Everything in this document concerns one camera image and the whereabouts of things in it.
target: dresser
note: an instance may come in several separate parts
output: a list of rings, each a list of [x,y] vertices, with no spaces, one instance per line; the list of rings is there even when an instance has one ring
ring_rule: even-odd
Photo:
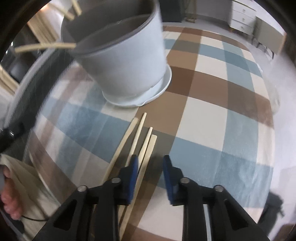
[[[251,8],[252,0],[232,1],[228,24],[232,29],[237,29],[248,35],[252,35],[256,22],[256,10]]]

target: floor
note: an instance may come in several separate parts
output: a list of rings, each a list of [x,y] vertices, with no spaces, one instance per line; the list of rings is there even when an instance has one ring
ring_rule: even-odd
[[[276,149],[271,191],[280,195],[284,200],[285,216],[283,218],[279,216],[269,235],[272,240],[283,224],[296,221],[296,190],[294,188],[296,182],[296,68],[284,51],[272,59],[271,52],[265,52],[264,46],[256,48],[256,40],[252,45],[250,36],[239,34],[239,32],[231,33],[226,25],[201,19],[196,20],[196,23],[182,22],[173,23],[173,25],[207,30],[241,42],[250,50],[262,69],[267,79],[267,89],[268,85],[270,86],[269,81],[279,93],[281,105],[274,115]]]

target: white saucer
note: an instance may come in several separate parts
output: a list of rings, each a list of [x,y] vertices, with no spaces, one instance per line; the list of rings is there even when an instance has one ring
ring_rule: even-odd
[[[117,105],[120,107],[138,107],[145,105],[152,100],[155,100],[159,97],[165,90],[168,88],[170,81],[172,79],[172,70],[170,66],[167,64],[166,72],[163,78],[152,88],[147,90],[146,92],[128,98],[122,97],[114,97],[103,92],[104,98],[111,104]]]

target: silver screw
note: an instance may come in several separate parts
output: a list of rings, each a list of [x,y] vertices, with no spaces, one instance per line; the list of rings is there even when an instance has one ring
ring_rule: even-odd
[[[82,185],[82,186],[77,188],[78,192],[85,192],[86,190],[87,190],[87,186],[85,186],[85,185]]]
[[[223,192],[224,191],[224,187],[222,187],[221,185],[217,185],[214,187],[215,191],[217,192]]]
[[[180,179],[180,182],[181,183],[189,183],[189,178],[186,178],[186,177],[182,177],[181,179]]]
[[[121,179],[119,177],[114,177],[114,178],[112,178],[111,182],[112,183],[120,183]]]

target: round wooden stick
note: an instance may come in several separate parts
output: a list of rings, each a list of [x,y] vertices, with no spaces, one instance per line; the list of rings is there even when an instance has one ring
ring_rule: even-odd
[[[131,212],[132,212],[133,207],[135,205],[137,195],[139,193],[141,183],[142,183],[142,180],[144,178],[144,174],[145,174],[145,171],[147,169],[148,162],[149,162],[149,159],[151,157],[151,154],[152,154],[156,139],[157,139],[157,136],[151,135],[151,138],[150,138],[147,150],[146,150],[146,154],[144,156],[143,163],[142,163],[142,166],[140,168],[138,178],[137,178],[137,181],[136,181],[135,191],[134,191],[134,194],[133,194],[133,200],[132,200],[131,204],[129,206],[127,206],[126,212],[124,214],[124,217],[123,217],[123,220],[122,220],[122,223],[121,223],[121,226],[119,228],[120,240],[123,237],[124,231],[126,230],[126,225],[128,224],[128,220],[129,220],[129,218],[131,216]]]
[[[142,119],[140,121],[140,124],[138,126],[138,129],[137,129],[137,132],[136,132],[136,135],[135,135],[135,138],[133,140],[133,143],[131,145],[131,150],[128,154],[128,159],[126,161],[126,167],[129,165],[130,161],[131,161],[131,156],[133,155],[133,153],[135,152],[135,149],[136,149],[136,146],[137,146],[137,143],[138,143],[138,140],[139,140],[139,136],[140,136],[140,133],[141,133],[141,130],[143,128],[143,125],[144,125],[144,121],[145,121],[145,118],[146,118],[146,115],[147,113],[144,112],[143,116],[142,116]]]
[[[24,53],[35,51],[38,49],[48,49],[48,48],[60,48],[60,49],[73,49],[76,47],[76,43],[41,43],[41,44],[28,44],[15,48],[15,53]]]
[[[75,10],[76,14],[78,16],[80,16],[82,14],[82,10],[81,10],[78,2],[76,0],[72,0],[72,3],[73,3],[73,7],[74,7],[74,10]]]
[[[108,177],[109,177],[109,175],[110,175],[110,173],[111,173],[111,171],[112,171],[112,169],[113,169],[113,167],[114,167],[114,164],[116,163],[116,160],[117,160],[117,158],[118,158],[118,156],[119,156],[119,154],[120,154],[120,152],[121,152],[121,150],[122,150],[124,144],[126,143],[126,140],[127,140],[128,137],[130,136],[130,134],[133,132],[133,130],[134,130],[136,124],[138,123],[138,120],[139,120],[139,119],[138,119],[137,117],[135,117],[135,118],[131,121],[131,123],[130,123],[128,129],[126,130],[126,132],[125,132],[125,134],[124,134],[124,136],[123,136],[121,142],[119,143],[119,145],[118,145],[118,147],[117,147],[117,149],[116,149],[116,151],[115,151],[115,153],[114,153],[114,155],[113,155],[113,157],[112,157],[112,159],[111,159],[111,161],[110,161],[110,164],[109,164],[109,166],[108,166],[108,168],[107,168],[107,171],[105,172],[105,175],[104,175],[104,177],[103,177],[103,179],[102,179],[101,185],[103,185],[104,182],[106,182],[106,181],[108,180]]]
[[[148,146],[148,143],[149,143],[149,140],[150,140],[150,137],[151,137],[152,130],[153,130],[153,128],[150,127],[149,130],[148,130],[148,133],[146,135],[146,138],[144,140],[144,143],[142,145],[142,148],[140,150],[140,153],[139,153],[139,156],[138,156],[138,160],[139,160],[139,168],[138,168],[138,171],[140,170],[140,167],[142,165],[142,161],[143,161],[144,155],[145,155],[146,150],[147,150],[147,146]]]
[[[66,9],[64,9],[60,6],[57,6],[52,3],[48,3],[48,6],[51,8],[54,8],[55,10],[58,10],[62,15],[65,16],[65,18],[67,18],[70,21],[74,20],[74,18],[75,18],[75,15],[73,15],[72,13],[68,12]]]

